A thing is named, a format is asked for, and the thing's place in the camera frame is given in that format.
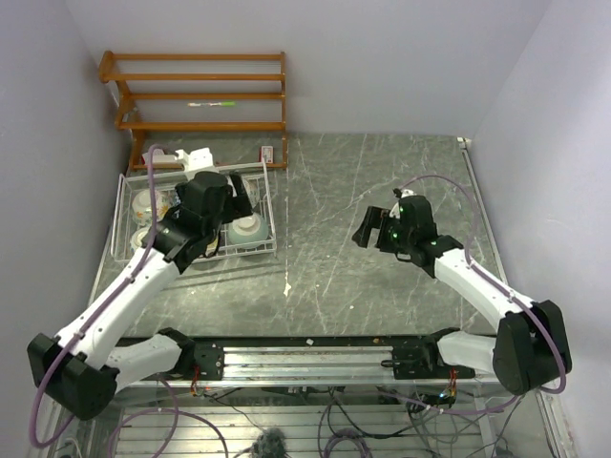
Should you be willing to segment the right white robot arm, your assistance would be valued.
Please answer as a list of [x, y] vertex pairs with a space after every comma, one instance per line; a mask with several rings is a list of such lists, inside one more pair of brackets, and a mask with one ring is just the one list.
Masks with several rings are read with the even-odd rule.
[[552, 382], [558, 384], [555, 392], [562, 392], [572, 360], [559, 306], [512, 290], [474, 261], [457, 239], [439, 234], [425, 197], [411, 191], [396, 195], [390, 209], [367, 209], [353, 241], [365, 248], [376, 230], [379, 251], [447, 284], [495, 331], [493, 337], [461, 330], [440, 333], [435, 345], [422, 352], [422, 369], [438, 378], [454, 365], [469, 367], [495, 375], [514, 395], [538, 388], [549, 391]]

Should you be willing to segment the orange blue floral bowl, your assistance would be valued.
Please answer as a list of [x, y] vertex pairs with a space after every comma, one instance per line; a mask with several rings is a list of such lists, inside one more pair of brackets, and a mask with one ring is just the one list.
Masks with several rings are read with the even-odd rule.
[[151, 226], [139, 227], [130, 237], [130, 249], [132, 254], [134, 254], [137, 249], [145, 247], [147, 245], [147, 237], [149, 235], [150, 229]]

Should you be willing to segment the plain light teal bowl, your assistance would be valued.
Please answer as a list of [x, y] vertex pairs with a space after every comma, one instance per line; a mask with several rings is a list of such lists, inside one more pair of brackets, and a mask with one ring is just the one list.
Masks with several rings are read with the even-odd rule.
[[239, 249], [259, 248], [267, 241], [268, 236], [267, 223], [258, 213], [235, 219], [227, 227], [228, 244]]

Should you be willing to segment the star and leaves bowl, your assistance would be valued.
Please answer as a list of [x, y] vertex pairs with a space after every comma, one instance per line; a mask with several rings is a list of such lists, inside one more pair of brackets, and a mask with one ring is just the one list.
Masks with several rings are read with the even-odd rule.
[[249, 198], [251, 206], [255, 208], [259, 204], [259, 201], [260, 201], [260, 194], [259, 194], [257, 181], [243, 177], [242, 185], [243, 185], [244, 191], [246, 192]]

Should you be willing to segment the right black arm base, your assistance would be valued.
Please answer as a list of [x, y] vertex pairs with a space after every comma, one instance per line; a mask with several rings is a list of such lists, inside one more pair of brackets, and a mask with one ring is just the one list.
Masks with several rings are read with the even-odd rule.
[[438, 363], [437, 353], [427, 345], [394, 347], [390, 357], [383, 360], [380, 365], [391, 369], [395, 380], [442, 377], [442, 367]]

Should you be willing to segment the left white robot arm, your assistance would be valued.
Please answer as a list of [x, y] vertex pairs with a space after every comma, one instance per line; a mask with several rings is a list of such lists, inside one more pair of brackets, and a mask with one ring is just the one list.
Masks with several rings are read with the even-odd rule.
[[237, 173], [198, 172], [176, 192], [178, 204], [150, 227], [111, 285], [54, 336], [38, 334], [27, 347], [38, 392], [80, 420], [93, 419], [127, 385], [165, 372], [183, 379], [194, 369], [194, 344], [178, 331], [117, 343], [147, 303], [205, 254], [223, 225], [253, 210]]

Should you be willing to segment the orange star leaf bowl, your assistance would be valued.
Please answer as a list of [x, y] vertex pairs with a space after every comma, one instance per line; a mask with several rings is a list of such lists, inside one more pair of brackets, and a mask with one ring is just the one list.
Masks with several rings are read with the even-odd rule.
[[[156, 190], [155, 205], [157, 220], [163, 219], [168, 210], [177, 203], [177, 194], [171, 190]], [[135, 194], [132, 203], [132, 217], [137, 226], [149, 226], [152, 224], [153, 204], [150, 191], [143, 190]]]

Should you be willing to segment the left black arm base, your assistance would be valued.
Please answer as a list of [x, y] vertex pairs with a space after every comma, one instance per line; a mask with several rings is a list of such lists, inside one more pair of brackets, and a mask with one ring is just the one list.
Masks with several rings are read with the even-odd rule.
[[197, 343], [194, 351], [194, 372], [198, 380], [220, 381], [223, 377], [225, 353], [215, 343]]

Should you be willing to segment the blue yellow sun bowl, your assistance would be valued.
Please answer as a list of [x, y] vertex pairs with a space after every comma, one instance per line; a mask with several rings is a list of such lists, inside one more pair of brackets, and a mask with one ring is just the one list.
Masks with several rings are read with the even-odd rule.
[[218, 234], [216, 238], [207, 245], [202, 257], [204, 259], [214, 258], [218, 255], [222, 242], [221, 234]]

